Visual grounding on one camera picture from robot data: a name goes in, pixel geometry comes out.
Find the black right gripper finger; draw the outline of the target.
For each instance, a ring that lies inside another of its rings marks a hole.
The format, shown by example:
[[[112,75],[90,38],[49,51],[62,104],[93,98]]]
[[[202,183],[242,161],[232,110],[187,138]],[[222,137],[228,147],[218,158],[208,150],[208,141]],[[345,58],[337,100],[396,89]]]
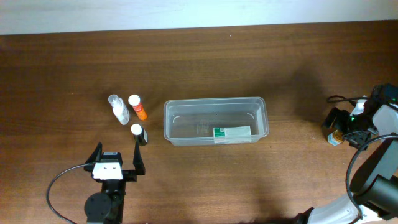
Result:
[[[334,129],[335,131],[336,130],[341,131],[340,115],[341,115],[340,109],[336,107],[332,108],[321,125],[322,129],[324,130]]]
[[[360,149],[370,138],[371,133],[369,131],[354,131],[343,135],[343,139],[356,149]]]

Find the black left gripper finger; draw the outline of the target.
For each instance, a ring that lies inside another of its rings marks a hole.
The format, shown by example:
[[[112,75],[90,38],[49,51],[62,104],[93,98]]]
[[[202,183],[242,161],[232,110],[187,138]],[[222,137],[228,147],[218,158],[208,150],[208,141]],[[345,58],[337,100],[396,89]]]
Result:
[[[136,141],[136,143],[135,143],[134,157],[133,157],[132,163],[135,168],[136,175],[145,175],[146,174],[146,168],[145,168],[144,162],[141,157],[140,145],[139,145],[138,141]]]
[[[86,164],[90,164],[90,163],[94,163],[97,162],[101,159],[101,155],[102,155],[102,143],[99,142],[95,148],[95,150],[93,151],[93,153],[89,156],[89,158],[86,160]]]

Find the small jar gold lid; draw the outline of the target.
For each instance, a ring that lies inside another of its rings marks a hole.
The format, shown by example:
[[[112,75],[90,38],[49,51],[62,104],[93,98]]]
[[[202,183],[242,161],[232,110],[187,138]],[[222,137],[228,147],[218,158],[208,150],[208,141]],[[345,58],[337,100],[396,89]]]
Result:
[[[343,133],[339,130],[335,130],[328,135],[328,143],[337,146],[344,142]]]

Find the white green medicine box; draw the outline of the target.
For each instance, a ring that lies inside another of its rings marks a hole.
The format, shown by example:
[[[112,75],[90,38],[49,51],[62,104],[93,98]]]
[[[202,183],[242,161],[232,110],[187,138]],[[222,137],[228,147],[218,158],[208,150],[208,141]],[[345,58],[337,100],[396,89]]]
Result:
[[[213,128],[215,144],[238,144],[251,142],[250,126]]]

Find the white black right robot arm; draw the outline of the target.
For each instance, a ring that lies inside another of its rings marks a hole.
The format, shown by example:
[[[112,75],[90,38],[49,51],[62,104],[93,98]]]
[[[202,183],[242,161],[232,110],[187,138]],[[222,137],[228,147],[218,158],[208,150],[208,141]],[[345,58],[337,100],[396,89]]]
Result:
[[[369,96],[333,95],[328,103],[347,101],[351,112],[332,108],[322,126],[332,129],[328,142],[347,141],[356,152],[346,171],[346,194],[294,219],[298,224],[346,224],[397,217],[397,87],[376,85]]]

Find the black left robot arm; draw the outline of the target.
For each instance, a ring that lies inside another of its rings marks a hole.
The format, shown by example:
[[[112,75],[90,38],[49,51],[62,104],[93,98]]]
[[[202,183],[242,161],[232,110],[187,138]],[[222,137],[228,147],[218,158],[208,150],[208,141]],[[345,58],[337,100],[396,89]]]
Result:
[[[135,143],[132,163],[133,170],[123,170],[120,152],[103,152],[101,143],[96,146],[83,167],[93,180],[101,184],[101,190],[85,202],[87,223],[123,222],[126,184],[136,182],[138,176],[146,174],[139,143]]]

